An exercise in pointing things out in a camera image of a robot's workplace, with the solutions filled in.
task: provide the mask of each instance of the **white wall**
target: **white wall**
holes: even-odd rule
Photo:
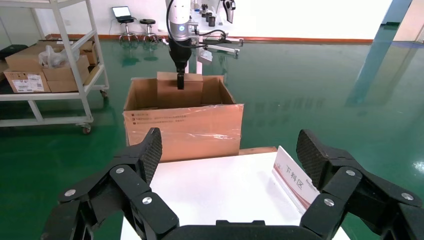
[[[3,22],[3,26],[0,26],[0,41],[2,41],[0,46],[5,44],[6,47],[10,44],[30,46],[41,37],[30,8],[0,7],[0,18]]]
[[[236,0],[234,32],[239,37],[318,39],[374,39],[392,0]],[[138,18],[165,22],[165,0],[91,0],[99,34],[109,34],[111,7],[129,6]],[[84,2],[61,10],[69,34],[85,34],[91,27]],[[45,34],[59,33],[53,12],[38,9]],[[157,33],[156,24],[153,31]],[[110,34],[123,32],[115,21]],[[139,23],[130,30],[143,32]]]

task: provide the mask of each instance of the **cardboard box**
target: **cardboard box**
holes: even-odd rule
[[[99,71],[99,66],[96,66],[90,73],[89,76],[82,83],[83,86],[86,86],[91,83],[94,79],[94,75]],[[77,83],[75,81],[47,81],[48,86],[52,93],[66,93],[66,92],[76,92],[78,91]]]
[[[96,43],[94,41],[87,41],[79,48],[79,54],[85,55],[91,66],[96,66],[99,58],[96,52]]]
[[[237,155],[243,104],[236,104],[223,76],[185,74],[184,90],[177,74],[133,78],[124,106],[129,145],[140,143],[150,128],[160,128],[161,162]]]
[[[37,46],[43,46],[46,48],[47,45],[50,45],[52,48],[57,49],[58,51],[62,51],[65,49],[64,42],[61,40],[39,40],[36,44]],[[92,66],[96,66],[98,64],[98,56],[96,52],[96,43],[92,40],[88,40],[79,48],[79,54],[85,55],[88,58],[88,62]]]
[[[89,65],[89,60],[84,55],[79,56],[78,61],[76,61],[83,83],[89,78]],[[78,91],[77,83],[69,64],[58,68],[44,68],[43,72],[52,93]]]
[[[14,93],[50,93],[49,85],[42,71],[4,71]]]
[[[20,52],[6,57],[6,62],[11,71],[18,72],[41,72],[43,67],[39,63],[39,54],[46,47],[34,45]]]

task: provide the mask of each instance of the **white plastic bag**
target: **white plastic bag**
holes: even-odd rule
[[[76,50],[72,54],[75,61],[78,61],[80,58],[80,50]],[[38,62],[44,68],[54,69],[68,64],[69,59],[65,49],[61,52],[55,52],[52,46],[47,45],[45,46],[45,51],[38,54]]]

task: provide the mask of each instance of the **white metal shelf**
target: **white metal shelf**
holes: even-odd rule
[[[74,44],[70,44],[68,34],[66,32],[65,24],[61,15],[61,8],[85,2],[87,5],[88,16],[91,24],[91,31],[88,32],[81,39],[76,41]],[[63,41],[63,45],[68,55],[69,65],[72,69],[73,76],[75,77],[75,83],[78,88],[78,92],[64,92],[64,93],[17,93],[17,94],[0,94],[0,102],[10,101],[28,101],[34,118],[27,119],[5,119],[0,120],[0,127],[12,127],[12,126],[33,126],[33,125],[50,125],[50,124],[76,124],[90,129],[89,123],[93,122],[93,116],[91,114],[90,106],[87,101],[87,95],[91,90],[105,91],[109,89],[108,76],[105,69],[103,60],[102,49],[100,47],[99,35],[93,16],[93,9],[90,0],[0,0],[0,7],[20,7],[20,8],[32,8],[32,9],[52,9],[54,18],[59,28],[60,36]],[[99,64],[98,67],[94,68],[93,79],[88,85],[83,85],[80,73],[77,68],[77,63],[72,55],[74,50],[79,49],[85,42],[94,37],[97,42],[96,52],[98,54]],[[100,75],[104,73],[104,84],[96,85]],[[51,117],[43,118],[35,101],[38,100],[68,100],[68,99],[80,99],[84,107],[86,116],[69,116],[69,117]]]
[[[0,0],[1,7],[18,7],[31,9],[53,9],[51,2],[56,2],[59,9],[68,7],[73,4],[84,2],[85,0]]]

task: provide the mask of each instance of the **caster wheel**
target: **caster wheel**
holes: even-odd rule
[[[104,99],[108,98],[108,93],[105,90],[100,90],[100,94]]]
[[[92,128],[90,126],[85,126],[82,128],[82,133],[85,135],[90,134],[91,131],[92,131]]]

